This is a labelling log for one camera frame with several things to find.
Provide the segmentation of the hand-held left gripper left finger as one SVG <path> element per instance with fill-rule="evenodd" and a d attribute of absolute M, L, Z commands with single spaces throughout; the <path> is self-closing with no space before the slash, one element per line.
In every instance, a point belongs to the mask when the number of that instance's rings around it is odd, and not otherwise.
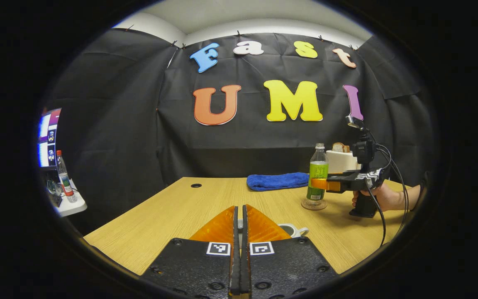
<path fill-rule="evenodd" d="M 238 208 L 213 217 L 190 238 L 173 238 L 142 278 L 197 299 L 230 299 L 241 294 Z"/>

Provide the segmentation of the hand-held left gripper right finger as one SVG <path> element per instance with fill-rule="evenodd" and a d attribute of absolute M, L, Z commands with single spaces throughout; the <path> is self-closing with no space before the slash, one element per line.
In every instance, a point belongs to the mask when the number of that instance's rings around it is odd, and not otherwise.
<path fill-rule="evenodd" d="M 338 278 L 308 237 L 291 237 L 248 204 L 242 210 L 243 295 L 249 299 L 288 299 Z"/>

